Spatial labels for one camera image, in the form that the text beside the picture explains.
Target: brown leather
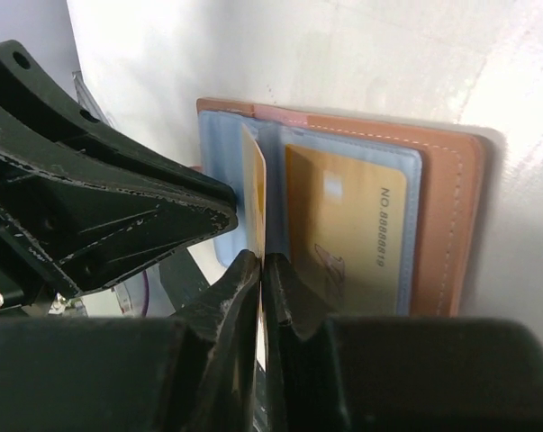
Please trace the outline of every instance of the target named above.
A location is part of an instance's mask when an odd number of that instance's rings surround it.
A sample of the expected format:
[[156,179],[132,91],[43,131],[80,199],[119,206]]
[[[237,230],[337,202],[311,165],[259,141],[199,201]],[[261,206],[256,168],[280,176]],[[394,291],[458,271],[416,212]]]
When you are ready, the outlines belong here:
[[457,315],[484,172],[477,137],[218,99],[199,99],[197,111],[237,113],[419,150],[423,175],[411,314]]

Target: gold card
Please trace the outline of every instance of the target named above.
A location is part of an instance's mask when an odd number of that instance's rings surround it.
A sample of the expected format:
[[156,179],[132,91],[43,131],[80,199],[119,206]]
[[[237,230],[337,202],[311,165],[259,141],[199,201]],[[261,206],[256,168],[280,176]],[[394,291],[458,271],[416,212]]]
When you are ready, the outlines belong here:
[[291,261],[336,311],[394,315],[407,181],[393,168],[285,148]]
[[265,211],[267,200],[265,159],[257,142],[245,126],[242,128],[241,140],[247,247],[262,260],[265,256]]

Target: cable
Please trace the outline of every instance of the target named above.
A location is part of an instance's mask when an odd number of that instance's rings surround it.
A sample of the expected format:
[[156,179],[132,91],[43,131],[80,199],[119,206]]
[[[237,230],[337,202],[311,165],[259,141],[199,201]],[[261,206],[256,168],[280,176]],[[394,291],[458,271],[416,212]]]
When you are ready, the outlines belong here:
[[143,270],[143,285],[145,287],[145,300],[143,301],[143,309],[141,310],[141,316],[147,316],[147,310],[149,309],[149,278],[147,276],[147,270]]

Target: screw hole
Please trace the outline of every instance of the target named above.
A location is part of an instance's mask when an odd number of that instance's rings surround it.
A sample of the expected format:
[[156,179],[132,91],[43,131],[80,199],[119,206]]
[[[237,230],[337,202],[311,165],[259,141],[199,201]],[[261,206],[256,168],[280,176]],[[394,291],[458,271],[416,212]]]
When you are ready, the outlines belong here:
[[81,114],[81,117],[83,117],[85,120],[89,122],[92,122],[92,123],[99,122],[99,119],[96,119],[95,117],[93,117],[88,110],[81,110],[79,111],[79,113]]
[[13,53],[13,58],[17,62],[17,64],[22,67],[23,69],[29,69],[31,68],[31,63],[29,60],[20,52],[16,51]]

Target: table surface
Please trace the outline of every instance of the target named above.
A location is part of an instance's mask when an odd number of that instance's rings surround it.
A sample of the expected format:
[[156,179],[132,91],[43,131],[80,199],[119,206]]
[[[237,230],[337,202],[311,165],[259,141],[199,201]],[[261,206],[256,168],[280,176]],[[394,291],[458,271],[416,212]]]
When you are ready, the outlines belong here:
[[[490,162],[463,315],[543,341],[543,0],[68,0],[87,86],[123,133],[199,165],[195,100],[471,131]],[[210,282],[211,242],[192,253]]]

